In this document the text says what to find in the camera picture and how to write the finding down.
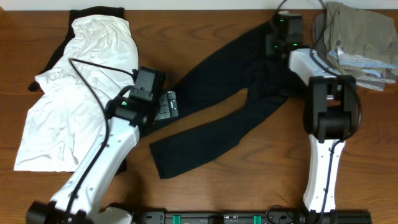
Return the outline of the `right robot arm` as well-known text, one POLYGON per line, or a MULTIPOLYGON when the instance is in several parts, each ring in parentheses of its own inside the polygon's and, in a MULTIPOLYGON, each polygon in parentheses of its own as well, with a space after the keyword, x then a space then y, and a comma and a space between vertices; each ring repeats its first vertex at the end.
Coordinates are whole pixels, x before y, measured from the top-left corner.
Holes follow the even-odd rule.
POLYGON ((266 54, 286 59, 289 69, 308 86, 303 122, 310 138, 311 159, 303 202, 310 213, 331 213, 336 208, 340 156, 346 140, 358 130, 362 115, 356 81, 334 71, 316 50, 304 46, 300 14, 275 13, 266 40, 266 54))

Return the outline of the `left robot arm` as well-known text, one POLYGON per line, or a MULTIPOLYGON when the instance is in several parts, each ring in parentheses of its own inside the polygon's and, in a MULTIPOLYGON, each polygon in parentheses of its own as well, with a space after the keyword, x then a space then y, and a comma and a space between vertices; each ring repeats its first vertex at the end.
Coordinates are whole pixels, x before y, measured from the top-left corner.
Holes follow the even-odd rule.
POLYGON ((133 223, 133 214, 123 208, 101 209, 103 197, 141 132, 155 120, 176 117, 178 112, 175 93, 164 90, 164 72, 141 67, 132 77, 134 84, 103 107, 105 131, 49 203, 32 203, 27 224, 133 223))

